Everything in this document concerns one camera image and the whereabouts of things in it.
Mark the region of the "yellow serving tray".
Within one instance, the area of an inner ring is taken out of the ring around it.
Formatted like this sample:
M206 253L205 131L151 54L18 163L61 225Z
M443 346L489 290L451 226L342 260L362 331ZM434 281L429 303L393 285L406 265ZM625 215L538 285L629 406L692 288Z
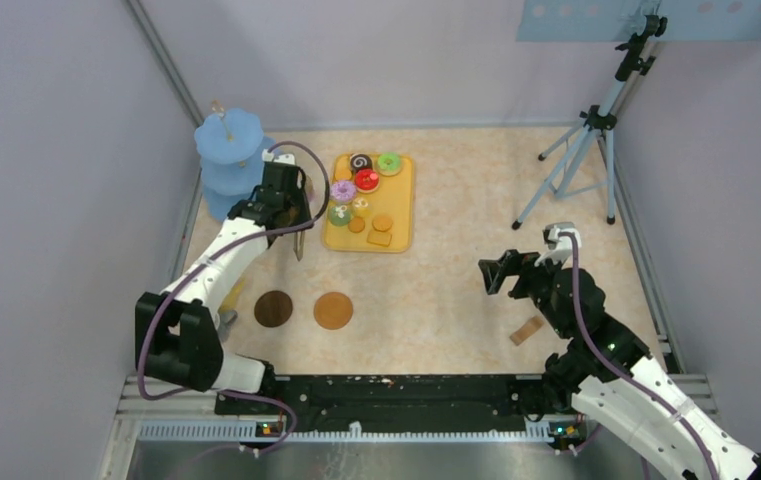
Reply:
M348 166L349 157L355 153L342 154L333 163L334 170ZM374 163L380 154L364 153L371 156ZM351 233L347 226L335 227L327 219L327 211L324 217L322 230L322 243L325 247L339 252L359 253L402 253L406 251L412 240L414 199L415 199L415 167L413 160L403 154L399 154L403 160L401 172L395 176L381 176L379 188L372 193L358 192L357 196L366 196L373 202L374 211L370 218L363 218L366 228L363 232ZM371 245L366 241L372 228L372 219L378 214L390 215L394 225L389 231L392 234L392 243L389 247Z

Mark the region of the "round orange biscuit top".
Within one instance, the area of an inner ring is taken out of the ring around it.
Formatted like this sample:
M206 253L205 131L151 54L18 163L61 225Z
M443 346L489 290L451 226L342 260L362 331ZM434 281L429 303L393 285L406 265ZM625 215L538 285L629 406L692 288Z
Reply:
M343 168L337 168L334 170L333 179L335 182L350 181L353 177L351 169L347 166Z

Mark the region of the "yellow cream puff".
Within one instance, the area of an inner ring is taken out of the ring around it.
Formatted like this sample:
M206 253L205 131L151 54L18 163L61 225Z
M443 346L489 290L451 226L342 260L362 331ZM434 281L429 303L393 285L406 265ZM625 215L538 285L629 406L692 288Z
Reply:
M373 202L366 196L357 196L351 202L351 210L356 217L370 218L374 211Z

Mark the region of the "round orange biscuit lower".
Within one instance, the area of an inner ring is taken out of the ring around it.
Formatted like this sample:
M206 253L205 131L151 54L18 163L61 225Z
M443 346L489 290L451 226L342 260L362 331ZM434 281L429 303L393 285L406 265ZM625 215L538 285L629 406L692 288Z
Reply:
M362 217L355 216L349 221L347 228L351 233L358 234L365 230L366 222Z

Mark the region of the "chocolate swirl roll cake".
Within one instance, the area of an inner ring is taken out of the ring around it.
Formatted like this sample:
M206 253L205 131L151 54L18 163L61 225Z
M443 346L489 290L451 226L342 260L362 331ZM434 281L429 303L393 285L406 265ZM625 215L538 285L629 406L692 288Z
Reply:
M370 155L364 153L355 153L349 157L348 166L353 174L362 170L372 170L373 160Z

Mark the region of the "purple sprinkled donut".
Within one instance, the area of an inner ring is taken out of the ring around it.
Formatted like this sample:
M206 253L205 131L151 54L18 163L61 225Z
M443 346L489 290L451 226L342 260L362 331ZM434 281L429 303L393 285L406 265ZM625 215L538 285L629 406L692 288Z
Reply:
M357 187L351 180L335 181L330 187L330 198L337 205L350 204L357 193Z

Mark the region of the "red frosted donut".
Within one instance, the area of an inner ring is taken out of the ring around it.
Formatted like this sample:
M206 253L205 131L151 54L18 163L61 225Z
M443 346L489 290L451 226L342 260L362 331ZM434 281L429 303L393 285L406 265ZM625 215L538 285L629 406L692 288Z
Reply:
M358 192L372 193L379 188L381 176L373 169L361 169L354 174L353 183Z

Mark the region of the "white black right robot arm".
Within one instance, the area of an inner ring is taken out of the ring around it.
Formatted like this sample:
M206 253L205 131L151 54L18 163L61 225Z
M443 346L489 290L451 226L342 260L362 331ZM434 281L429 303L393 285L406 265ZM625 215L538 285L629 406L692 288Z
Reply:
M510 277L559 337L545 362L542 397L609 430L667 479L761 479L761 453L735 440L662 368L648 346L605 310L606 295L584 269L507 250L478 267L494 295Z

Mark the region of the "grey handled mug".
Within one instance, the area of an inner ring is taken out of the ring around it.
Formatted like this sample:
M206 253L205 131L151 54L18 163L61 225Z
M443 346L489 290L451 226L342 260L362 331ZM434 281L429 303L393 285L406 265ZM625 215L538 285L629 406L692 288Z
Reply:
M235 310L223 310L219 312L219 325L217 327L217 334L221 343L227 341L230 335L230 331L237 319L238 313Z

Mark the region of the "light brown round coaster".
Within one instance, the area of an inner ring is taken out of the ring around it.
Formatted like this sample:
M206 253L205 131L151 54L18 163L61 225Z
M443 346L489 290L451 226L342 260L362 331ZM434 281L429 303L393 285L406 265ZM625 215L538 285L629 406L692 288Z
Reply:
M347 325L353 317L353 303L341 292L328 292L315 302L313 315L316 323L327 330L338 330Z

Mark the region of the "round orange biscuit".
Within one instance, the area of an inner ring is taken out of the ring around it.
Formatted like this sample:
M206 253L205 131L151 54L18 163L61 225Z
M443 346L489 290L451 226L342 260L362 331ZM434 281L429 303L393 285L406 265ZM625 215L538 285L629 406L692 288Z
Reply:
M355 216L349 221L347 228L351 233L358 234L365 230L366 222L362 217Z
M387 214L378 214L372 219L372 228L378 232L389 232L393 225L393 218Z
M351 169L347 166L343 168L337 168L334 170L333 179L335 182L350 181L353 177Z

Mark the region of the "round orange biscuit right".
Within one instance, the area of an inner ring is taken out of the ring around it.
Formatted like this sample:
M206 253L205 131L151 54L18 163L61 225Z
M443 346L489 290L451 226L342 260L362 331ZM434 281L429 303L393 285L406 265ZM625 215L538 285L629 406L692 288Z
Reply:
M387 214L378 214L372 219L372 228L378 232L389 232L393 225L393 218Z

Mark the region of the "yellow handled cream mug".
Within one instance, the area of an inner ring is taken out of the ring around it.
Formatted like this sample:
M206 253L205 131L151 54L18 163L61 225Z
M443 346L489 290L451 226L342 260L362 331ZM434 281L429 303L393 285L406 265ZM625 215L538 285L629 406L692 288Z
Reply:
M244 289L246 280L244 278L240 278L228 291L224 299L222 300L218 312L220 314L227 313L229 311L233 311L238 304L238 298L241 295L242 290Z

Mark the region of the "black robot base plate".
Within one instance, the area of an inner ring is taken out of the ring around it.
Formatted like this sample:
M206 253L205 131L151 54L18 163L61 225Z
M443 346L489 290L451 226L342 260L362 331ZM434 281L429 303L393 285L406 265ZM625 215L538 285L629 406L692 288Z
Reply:
M285 417L301 433L339 432L357 422L367 433L520 432L548 415L570 415L539 375L274 375L260 393L273 404L219 395L221 416Z

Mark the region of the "green frosted donut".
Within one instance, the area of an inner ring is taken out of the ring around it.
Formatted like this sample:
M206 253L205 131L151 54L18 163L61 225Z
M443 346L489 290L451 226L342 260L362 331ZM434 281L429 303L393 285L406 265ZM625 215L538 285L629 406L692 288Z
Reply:
M403 168L402 157L394 152L380 154L375 163L375 170L382 176L395 176Z

